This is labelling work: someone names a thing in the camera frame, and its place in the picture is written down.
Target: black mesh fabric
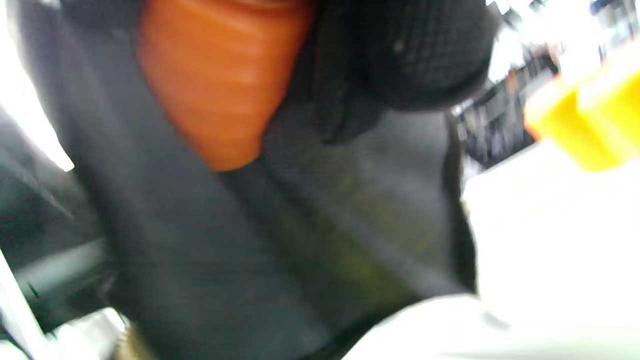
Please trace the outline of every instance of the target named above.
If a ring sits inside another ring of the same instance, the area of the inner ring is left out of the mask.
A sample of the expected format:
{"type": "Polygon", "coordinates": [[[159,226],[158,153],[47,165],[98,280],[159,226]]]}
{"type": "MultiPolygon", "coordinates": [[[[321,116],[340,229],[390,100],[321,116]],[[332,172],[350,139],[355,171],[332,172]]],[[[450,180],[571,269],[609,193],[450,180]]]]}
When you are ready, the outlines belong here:
{"type": "Polygon", "coordinates": [[[369,76],[389,106],[450,106],[486,79],[496,20],[483,0],[373,0],[363,12],[369,76]]]}
{"type": "Polygon", "coordinates": [[[384,109],[448,108],[485,81],[496,21],[483,0],[326,0],[312,77],[314,122],[345,142],[384,109]]]}

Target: yellow plastic piece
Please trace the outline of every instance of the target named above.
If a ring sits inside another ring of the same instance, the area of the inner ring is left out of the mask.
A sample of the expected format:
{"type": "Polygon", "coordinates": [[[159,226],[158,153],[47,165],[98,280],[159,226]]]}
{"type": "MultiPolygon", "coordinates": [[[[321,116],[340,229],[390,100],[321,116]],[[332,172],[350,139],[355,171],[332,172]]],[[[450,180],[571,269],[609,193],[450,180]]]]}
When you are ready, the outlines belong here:
{"type": "Polygon", "coordinates": [[[627,158],[640,151],[640,42],[616,53],[580,88],[578,111],[627,158]]]}
{"type": "Polygon", "coordinates": [[[623,160],[577,112],[577,87],[562,77],[540,88],[525,106],[525,126],[538,140],[551,138],[587,171],[603,171],[623,160]]]}
{"type": "Polygon", "coordinates": [[[577,85],[562,77],[525,107],[525,126],[550,138],[587,171],[603,171],[640,153],[640,42],[613,54],[577,85]]]}

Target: white surface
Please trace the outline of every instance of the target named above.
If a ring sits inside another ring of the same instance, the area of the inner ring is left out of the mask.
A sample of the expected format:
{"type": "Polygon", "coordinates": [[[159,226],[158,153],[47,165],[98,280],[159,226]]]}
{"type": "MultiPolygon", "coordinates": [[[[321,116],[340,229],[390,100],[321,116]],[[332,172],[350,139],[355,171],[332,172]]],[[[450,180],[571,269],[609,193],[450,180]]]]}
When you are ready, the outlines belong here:
{"type": "Polygon", "coordinates": [[[483,302],[529,327],[640,327],[640,164],[583,172],[553,143],[471,179],[483,302]]]}
{"type": "Polygon", "coordinates": [[[0,251],[0,313],[7,331],[34,360],[57,359],[0,251]]]}

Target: white light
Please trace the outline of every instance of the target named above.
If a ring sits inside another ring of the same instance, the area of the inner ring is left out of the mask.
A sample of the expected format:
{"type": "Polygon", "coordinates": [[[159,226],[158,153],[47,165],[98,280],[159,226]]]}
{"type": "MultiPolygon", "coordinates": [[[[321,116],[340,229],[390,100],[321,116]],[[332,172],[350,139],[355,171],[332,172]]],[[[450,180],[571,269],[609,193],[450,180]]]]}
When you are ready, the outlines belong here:
{"type": "Polygon", "coordinates": [[[74,164],[60,146],[31,79],[20,64],[8,32],[5,5],[0,1],[0,105],[36,146],[62,170],[69,171],[74,164]]]}

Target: orange object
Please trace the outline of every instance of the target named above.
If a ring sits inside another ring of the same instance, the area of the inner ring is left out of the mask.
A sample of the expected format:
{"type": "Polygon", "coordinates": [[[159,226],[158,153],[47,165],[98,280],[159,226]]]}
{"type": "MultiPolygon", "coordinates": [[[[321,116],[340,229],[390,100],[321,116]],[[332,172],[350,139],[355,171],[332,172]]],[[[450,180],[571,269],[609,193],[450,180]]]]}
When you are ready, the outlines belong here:
{"type": "Polygon", "coordinates": [[[169,119],[215,170],[242,167],[287,93],[310,0],[147,0],[138,58],[169,119]]]}

